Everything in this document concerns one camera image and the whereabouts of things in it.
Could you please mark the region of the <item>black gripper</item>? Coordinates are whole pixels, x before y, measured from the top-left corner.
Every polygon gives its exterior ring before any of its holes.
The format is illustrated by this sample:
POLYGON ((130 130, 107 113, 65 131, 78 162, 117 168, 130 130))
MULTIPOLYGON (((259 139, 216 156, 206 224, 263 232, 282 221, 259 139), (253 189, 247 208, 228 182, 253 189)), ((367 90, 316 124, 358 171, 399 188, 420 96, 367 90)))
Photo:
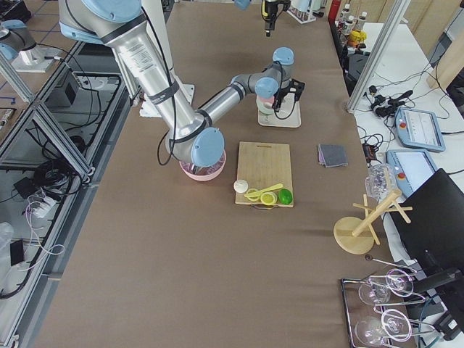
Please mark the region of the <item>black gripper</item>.
POLYGON ((274 22, 277 20, 281 12, 286 12, 291 5, 290 0, 262 0, 261 15, 265 21, 265 35, 271 36, 274 31, 274 22))
POLYGON ((295 80, 295 79, 291 79, 287 87, 281 87, 277 90, 274 96, 274 101, 272 105, 273 109, 279 110, 281 108, 281 103, 287 94, 293 94, 294 101, 298 102, 301 98, 301 95, 304 89, 305 89, 305 83, 295 80))

